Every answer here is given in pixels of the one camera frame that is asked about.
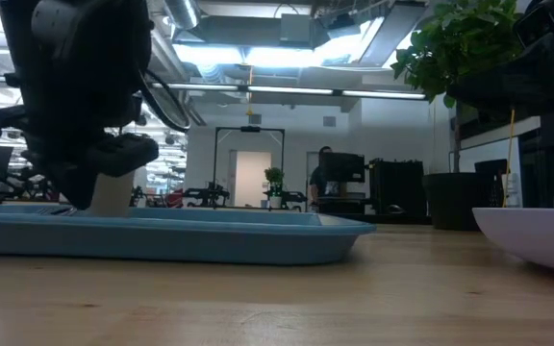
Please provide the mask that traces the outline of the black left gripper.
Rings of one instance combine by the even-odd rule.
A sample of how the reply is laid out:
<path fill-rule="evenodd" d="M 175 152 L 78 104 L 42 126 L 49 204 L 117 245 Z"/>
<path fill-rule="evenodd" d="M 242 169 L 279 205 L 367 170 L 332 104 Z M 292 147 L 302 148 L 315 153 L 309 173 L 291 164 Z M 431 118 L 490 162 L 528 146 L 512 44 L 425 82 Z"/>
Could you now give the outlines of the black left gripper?
<path fill-rule="evenodd" d="M 20 131 L 25 158 L 79 210 L 90 206 L 95 188 L 95 172 L 85 166 L 121 177 L 159 155 L 149 136 L 109 134 L 139 117 L 142 73 L 137 93 L 109 92 L 98 72 L 100 52 L 97 47 L 15 53 L 16 69 L 5 80 L 20 88 L 23 102 L 0 108 L 0 135 L 8 128 Z"/>

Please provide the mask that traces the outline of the white cup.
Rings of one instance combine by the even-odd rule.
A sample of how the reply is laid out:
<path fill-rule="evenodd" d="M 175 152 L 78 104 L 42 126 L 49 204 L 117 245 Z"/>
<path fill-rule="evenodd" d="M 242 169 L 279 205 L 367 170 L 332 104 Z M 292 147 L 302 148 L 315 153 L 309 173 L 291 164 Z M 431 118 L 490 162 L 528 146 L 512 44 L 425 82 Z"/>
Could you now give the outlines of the white cup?
<path fill-rule="evenodd" d="M 135 172 L 120 177 L 97 176 L 88 214 L 98 217 L 125 217 L 128 214 Z"/>

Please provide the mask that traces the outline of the blue plastic tray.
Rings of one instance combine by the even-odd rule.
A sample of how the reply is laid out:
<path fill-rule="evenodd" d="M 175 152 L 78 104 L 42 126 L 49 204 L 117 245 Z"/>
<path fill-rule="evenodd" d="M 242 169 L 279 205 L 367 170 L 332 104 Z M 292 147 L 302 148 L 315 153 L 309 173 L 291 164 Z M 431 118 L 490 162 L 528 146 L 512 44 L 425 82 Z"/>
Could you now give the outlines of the blue plastic tray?
<path fill-rule="evenodd" d="M 318 213 L 0 206 L 0 255 L 311 265 L 342 260 L 369 223 Z"/>

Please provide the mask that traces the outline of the green leafy plant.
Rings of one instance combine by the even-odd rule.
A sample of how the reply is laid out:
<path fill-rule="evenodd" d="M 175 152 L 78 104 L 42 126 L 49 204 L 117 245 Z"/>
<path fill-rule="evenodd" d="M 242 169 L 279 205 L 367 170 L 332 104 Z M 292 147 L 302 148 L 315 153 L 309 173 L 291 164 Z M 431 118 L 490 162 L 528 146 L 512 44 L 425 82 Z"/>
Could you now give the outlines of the green leafy plant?
<path fill-rule="evenodd" d="M 411 32 L 410 43 L 395 50 L 390 65 L 395 79 L 401 78 L 428 101 L 430 124 L 430 173 L 443 173 L 436 152 L 437 128 L 450 127 L 439 120 L 437 98 L 452 110 L 457 104 L 447 94 L 465 76 L 485 72 L 514 60 L 522 48 L 513 32 L 519 19 L 517 0 L 447 0 L 435 6 L 421 29 Z"/>

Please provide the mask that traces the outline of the black crate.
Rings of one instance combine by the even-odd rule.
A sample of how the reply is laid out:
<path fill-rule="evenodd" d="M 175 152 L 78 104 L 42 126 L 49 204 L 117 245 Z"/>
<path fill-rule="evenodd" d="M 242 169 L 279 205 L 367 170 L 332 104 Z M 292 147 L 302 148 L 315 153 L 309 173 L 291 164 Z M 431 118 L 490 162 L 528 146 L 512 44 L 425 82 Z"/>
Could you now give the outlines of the black crate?
<path fill-rule="evenodd" d="M 478 161 L 474 163 L 477 173 L 486 176 L 491 181 L 489 192 L 489 206 L 491 208 L 501 208 L 504 203 L 503 176 L 507 173 L 508 162 L 506 159 Z"/>

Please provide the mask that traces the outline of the ceiling light strip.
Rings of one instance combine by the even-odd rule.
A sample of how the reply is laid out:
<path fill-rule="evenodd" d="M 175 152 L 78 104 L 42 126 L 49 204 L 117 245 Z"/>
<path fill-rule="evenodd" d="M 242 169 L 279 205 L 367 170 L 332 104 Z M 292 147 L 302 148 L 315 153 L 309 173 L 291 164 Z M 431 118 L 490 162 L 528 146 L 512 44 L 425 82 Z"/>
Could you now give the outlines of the ceiling light strip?
<path fill-rule="evenodd" d="M 150 87 L 157 88 L 157 87 L 168 87 L 170 89 L 177 89 L 177 90 L 193 90 L 193 91 L 226 91 L 226 92 L 235 92 L 239 91 L 238 85 L 212 85 L 212 84 L 159 84 L 159 83 L 150 83 Z"/>
<path fill-rule="evenodd" d="M 397 99 L 424 101 L 426 96 L 421 93 L 381 91 L 381 90 L 344 90 L 342 97 L 373 98 L 373 99 Z"/>
<path fill-rule="evenodd" d="M 302 95 L 333 95 L 334 91 L 330 88 L 309 88 L 309 87 L 289 87 L 289 86 L 246 86 L 247 92 L 265 92 L 281 94 L 302 94 Z"/>

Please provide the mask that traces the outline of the black plant pot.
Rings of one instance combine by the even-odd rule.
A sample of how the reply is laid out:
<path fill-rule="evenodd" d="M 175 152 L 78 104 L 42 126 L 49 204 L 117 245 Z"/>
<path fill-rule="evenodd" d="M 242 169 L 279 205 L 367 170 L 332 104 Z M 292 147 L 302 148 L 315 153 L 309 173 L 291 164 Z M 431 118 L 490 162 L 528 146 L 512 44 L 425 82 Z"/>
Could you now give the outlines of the black plant pot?
<path fill-rule="evenodd" d="M 435 229 L 474 231 L 480 229 L 473 209 L 490 205 L 492 178 L 482 173 L 438 173 L 422 178 Z"/>

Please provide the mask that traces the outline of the black cabinet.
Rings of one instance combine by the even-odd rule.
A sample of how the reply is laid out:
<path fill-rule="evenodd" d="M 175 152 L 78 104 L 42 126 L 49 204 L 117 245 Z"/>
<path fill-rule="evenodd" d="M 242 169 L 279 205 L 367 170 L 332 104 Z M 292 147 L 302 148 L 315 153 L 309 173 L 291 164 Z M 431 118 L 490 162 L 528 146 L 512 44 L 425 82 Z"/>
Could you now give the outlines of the black cabinet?
<path fill-rule="evenodd" d="M 388 214 L 388 205 L 398 205 L 407 216 L 426 216 L 427 201 L 421 161 L 372 160 L 369 163 L 369 193 L 377 214 Z"/>

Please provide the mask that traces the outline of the white bowl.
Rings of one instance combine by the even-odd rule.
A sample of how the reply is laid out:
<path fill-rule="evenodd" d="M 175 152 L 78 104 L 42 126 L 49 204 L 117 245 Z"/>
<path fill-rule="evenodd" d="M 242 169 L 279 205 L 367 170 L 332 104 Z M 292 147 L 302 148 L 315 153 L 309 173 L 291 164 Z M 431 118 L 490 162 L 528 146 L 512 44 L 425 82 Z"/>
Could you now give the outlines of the white bowl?
<path fill-rule="evenodd" d="M 485 237 L 522 260 L 554 269 L 554 209 L 475 208 Z"/>

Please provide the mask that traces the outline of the black monitor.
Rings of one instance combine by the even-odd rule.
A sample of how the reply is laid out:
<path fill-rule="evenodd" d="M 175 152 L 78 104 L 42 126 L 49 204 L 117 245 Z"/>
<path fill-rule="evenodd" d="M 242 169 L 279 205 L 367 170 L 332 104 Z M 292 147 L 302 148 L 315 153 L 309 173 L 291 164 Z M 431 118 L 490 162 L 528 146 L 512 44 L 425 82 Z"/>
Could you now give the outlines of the black monitor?
<path fill-rule="evenodd" d="M 320 168 L 327 181 L 339 183 L 365 182 L 365 157 L 350 153 L 323 153 Z"/>

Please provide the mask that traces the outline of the small potted plant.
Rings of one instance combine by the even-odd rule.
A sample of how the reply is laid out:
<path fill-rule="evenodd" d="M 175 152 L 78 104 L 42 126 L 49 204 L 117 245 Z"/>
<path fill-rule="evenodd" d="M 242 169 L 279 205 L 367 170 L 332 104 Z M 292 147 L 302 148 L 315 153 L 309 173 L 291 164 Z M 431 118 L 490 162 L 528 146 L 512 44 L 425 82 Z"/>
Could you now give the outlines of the small potted plant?
<path fill-rule="evenodd" d="M 282 206 L 284 173 L 280 168 L 269 167 L 265 171 L 265 178 L 268 181 L 268 203 L 272 210 Z"/>

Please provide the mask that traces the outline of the person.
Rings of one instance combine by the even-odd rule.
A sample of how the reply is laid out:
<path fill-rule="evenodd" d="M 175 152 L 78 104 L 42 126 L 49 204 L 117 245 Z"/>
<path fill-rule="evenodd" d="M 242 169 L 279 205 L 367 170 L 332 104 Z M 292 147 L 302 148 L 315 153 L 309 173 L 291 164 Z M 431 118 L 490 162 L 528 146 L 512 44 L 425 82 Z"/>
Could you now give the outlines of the person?
<path fill-rule="evenodd" d="M 323 146 L 318 152 L 318 166 L 315 168 L 309 181 L 309 190 L 311 196 L 312 211 L 319 211 L 319 198 L 325 196 L 338 196 L 340 194 L 340 184 L 338 182 L 328 181 L 323 174 L 323 155 L 332 153 L 330 146 Z"/>

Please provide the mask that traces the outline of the grey ceiling box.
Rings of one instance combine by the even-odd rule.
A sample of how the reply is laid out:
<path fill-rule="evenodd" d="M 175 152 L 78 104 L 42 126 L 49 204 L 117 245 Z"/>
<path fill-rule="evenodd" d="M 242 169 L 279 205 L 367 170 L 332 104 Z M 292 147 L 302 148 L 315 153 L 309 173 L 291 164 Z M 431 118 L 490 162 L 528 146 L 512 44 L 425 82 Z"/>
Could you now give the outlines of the grey ceiling box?
<path fill-rule="evenodd" d="M 305 14 L 283 13 L 280 17 L 280 45 L 309 47 L 311 43 L 311 18 Z"/>

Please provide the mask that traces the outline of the black station frame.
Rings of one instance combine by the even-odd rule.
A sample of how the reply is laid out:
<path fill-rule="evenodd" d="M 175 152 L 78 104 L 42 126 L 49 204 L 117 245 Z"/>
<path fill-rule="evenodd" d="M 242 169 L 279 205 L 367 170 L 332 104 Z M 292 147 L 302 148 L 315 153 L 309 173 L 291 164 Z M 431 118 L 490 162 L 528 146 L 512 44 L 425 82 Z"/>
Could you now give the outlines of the black station frame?
<path fill-rule="evenodd" d="M 254 125 L 215 128 L 211 182 L 230 192 L 224 208 L 270 209 L 264 171 L 277 167 L 285 172 L 285 141 L 284 129 Z"/>

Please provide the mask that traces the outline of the round ceiling duct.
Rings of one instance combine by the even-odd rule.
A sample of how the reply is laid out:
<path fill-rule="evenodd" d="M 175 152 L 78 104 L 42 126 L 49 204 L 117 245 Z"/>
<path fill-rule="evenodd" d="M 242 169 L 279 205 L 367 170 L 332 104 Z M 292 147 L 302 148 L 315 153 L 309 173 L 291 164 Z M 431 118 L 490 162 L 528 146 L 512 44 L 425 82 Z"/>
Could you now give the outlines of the round ceiling duct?
<path fill-rule="evenodd" d="M 201 10 L 196 0 L 164 0 L 168 16 L 174 26 L 181 30 L 195 28 L 201 19 Z"/>

